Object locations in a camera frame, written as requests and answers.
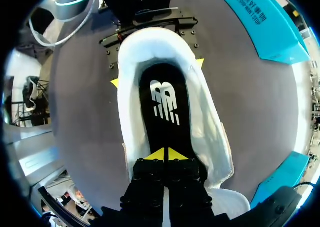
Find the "machine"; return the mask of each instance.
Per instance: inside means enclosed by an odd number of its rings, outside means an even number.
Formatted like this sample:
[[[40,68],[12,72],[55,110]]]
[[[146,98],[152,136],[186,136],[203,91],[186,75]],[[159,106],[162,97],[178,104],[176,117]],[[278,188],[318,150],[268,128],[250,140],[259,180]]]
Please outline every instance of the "machine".
[[[115,24],[118,29],[113,35],[106,36],[97,44],[101,44],[106,48],[106,55],[111,63],[109,69],[114,71],[114,80],[118,77],[118,53],[122,43],[132,34],[146,28],[174,26],[174,32],[188,44],[196,59],[202,58],[196,38],[197,33],[194,30],[198,20],[190,11],[170,8],[170,0],[104,1],[108,9],[117,17],[118,22]],[[53,5],[46,3],[43,6],[51,11],[57,19],[70,21],[85,10],[88,2],[89,0],[55,0]],[[170,63],[159,63],[159,65],[161,65],[162,70],[170,68]],[[141,96],[144,96],[144,91],[150,88],[149,83],[153,83],[155,75],[164,75],[163,72],[160,73],[158,71],[160,67],[156,66],[153,70],[142,75],[143,80],[141,80],[140,86],[144,86],[144,79],[146,79],[145,82],[148,83],[148,86],[140,88]],[[178,70],[175,71],[172,75],[185,82],[183,75]],[[150,97],[153,94],[152,88],[151,92],[148,91],[146,90],[145,96]],[[180,88],[180,91],[182,95],[185,94],[183,87]],[[159,96],[157,93],[152,96],[153,101],[157,100],[157,96]],[[301,196],[297,194],[294,188],[282,187],[256,208],[233,220],[230,220],[227,214],[215,215],[212,211],[212,201],[214,202],[215,200],[208,195],[204,186],[208,178],[208,169],[197,157],[188,139],[190,126],[184,130],[177,130],[176,128],[183,123],[182,112],[176,110],[177,108],[173,103],[174,110],[170,111],[172,114],[170,120],[176,125],[175,127],[172,127],[172,125],[168,127],[169,125],[160,123],[159,118],[153,122],[152,119],[158,117],[156,108],[154,109],[155,116],[153,112],[143,106],[141,108],[152,155],[147,158],[139,158],[134,164],[132,182],[121,198],[121,211],[104,207],[102,208],[103,216],[94,220],[91,226],[120,227],[139,225],[160,227],[163,225],[164,220],[164,195],[166,193],[169,195],[169,203],[167,204],[170,210],[171,226],[173,227],[191,227],[195,225],[283,226],[296,211]],[[188,114],[186,119],[189,120],[189,112],[184,113]],[[164,133],[163,130],[170,130],[166,133],[176,133],[176,137],[174,137],[174,134],[168,134],[161,140],[154,138],[154,133]],[[166,140],[174,142],[174,152],[171,152],[171,154],[175,153],[175,155],[170,154],[170,146],[167,145]],[[44,187],[41,187],[39,192],[46,205],[68,226],[87,226],[63,209],[47,193]]]

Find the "black cable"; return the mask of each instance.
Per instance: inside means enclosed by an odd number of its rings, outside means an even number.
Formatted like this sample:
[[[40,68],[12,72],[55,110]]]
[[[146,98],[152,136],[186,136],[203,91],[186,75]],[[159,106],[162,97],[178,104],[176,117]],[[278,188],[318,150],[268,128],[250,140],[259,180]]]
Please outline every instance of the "black cable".
[[[314,189],[316,188],[316,185],[314,183],[311,182],[302,182],[302,183],[298,183],[297,185],[295,185],[293,188],[296,189],[300,186],[312,186]]]
[[[45,98],[48,100],[48,95],[47,95],[47,93],[46,93],[46,91],[47,91],[47,88],[45,87],[43,84],[40,84],[40,83],[38,83],[38,87],[39,87],[39,89],[42,91],[42,94],[43,94],[43,96],[45,96]]]
[[[42,86],[42,87],[46,86],[47,87],[48,85],[49,85],[49,83],[41,84],[41,83],[38,82],[38,86]]]
[[[54,218],[58,218],[56,215],[51,214],[51,213],[45,213],[44,215],[41,216],[41,219],[46,219],[48,217],[54,217]]]
[[[16,123],[18,123],[19,121],[21,121],[21,117],[23,117],[22,115],[20,115],[13,123],[12,125],[15,125]]]

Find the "black insole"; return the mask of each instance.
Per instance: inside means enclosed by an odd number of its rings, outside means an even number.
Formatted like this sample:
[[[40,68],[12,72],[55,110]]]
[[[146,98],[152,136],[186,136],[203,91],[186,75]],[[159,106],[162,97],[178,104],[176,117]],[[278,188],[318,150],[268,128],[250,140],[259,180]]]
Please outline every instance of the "black insole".
[[[208,173],[192,148],[189,97],[183,73],[170,64],[156,64],[142,74],[139,93],[151,154],[172,148],[196,159],[204,182]]]

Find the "black clamp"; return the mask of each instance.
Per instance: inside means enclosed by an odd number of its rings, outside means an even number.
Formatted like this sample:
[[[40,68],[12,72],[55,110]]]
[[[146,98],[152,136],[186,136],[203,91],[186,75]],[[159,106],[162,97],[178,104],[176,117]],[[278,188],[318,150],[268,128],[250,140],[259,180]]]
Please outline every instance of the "black clamp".
[[[194,159],[139,159],[133,172],[133,180],[121,198],[122,210],[102,208],[103,216],[92,222],[93,227],[161,227],[165,187],[169,189],[172,227],[280,227],[301,200],[293,188],[284,186],[251,211],[230,220],[226,213],[214,215],[215,200],[200,182],[199,165]]]
[[[122,42],[132,33],[144,28],[174,25],[175,32],[188,43],[196,59],[202,59],[194,30],[197,23],[198,20],[189,10],[178,8],[160,9],[136,15],[131,25],[120,27],[115,34],[100,41],[100,44],[106,49],[112,80],[118,78],[118,72],[115,70],[118,69],[118,52]]]

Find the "gray platform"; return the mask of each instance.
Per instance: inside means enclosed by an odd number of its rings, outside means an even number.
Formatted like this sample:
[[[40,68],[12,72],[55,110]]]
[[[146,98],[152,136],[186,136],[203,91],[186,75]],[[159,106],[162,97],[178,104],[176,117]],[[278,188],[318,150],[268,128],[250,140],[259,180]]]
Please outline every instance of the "gray platform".
[[[294,149],[297,87],[290,66],[258,58],[245,28],[223,0],[172,0],[188,7],[205,61],[203,72],[224,123],[235,166],[223,188],[249,200]],[[65,166],[85,198],[99,209],[120,209],[129,180],[109,62],[99,40],[116,29],[112,14],[94,13],[63,47],[57,47],[50,80],[53,129]],[[65,24],[60,38],[78,21]]]

